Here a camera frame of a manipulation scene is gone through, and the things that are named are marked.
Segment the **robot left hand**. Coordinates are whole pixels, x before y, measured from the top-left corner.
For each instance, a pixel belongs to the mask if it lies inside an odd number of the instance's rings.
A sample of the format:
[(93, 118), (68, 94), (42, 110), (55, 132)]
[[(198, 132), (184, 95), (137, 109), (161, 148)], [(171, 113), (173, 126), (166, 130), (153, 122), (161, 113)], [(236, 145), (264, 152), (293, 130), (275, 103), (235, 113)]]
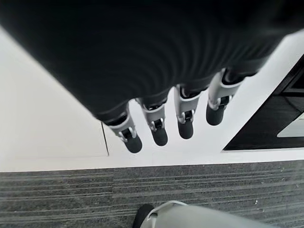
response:
[(179, 134), (193, 135), (201, 93), (206, 120), (222, 122), (246, 77), (304, 28), (301, 0), (3, 0), (1, 26), (126, 148), (142, 142), (129, 111), (140, 105), (164, 146), (175, 88)]

